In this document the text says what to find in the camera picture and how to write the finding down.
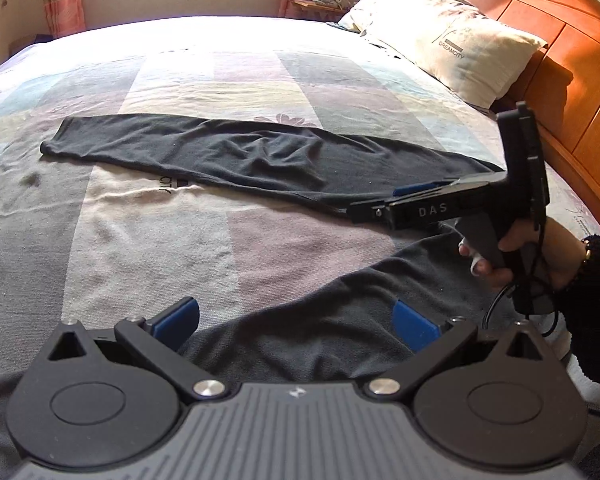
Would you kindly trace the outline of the person's right forearm black sleeve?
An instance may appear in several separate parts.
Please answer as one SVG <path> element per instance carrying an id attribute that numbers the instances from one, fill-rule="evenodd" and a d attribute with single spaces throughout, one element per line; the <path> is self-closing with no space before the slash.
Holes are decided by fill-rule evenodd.
<path id="1" fill-rule="evenodd" d="M 585 239 L 585 259 L 574 278 L 554 293 L 582 372 L 600 384 L 600 236 Z"/>

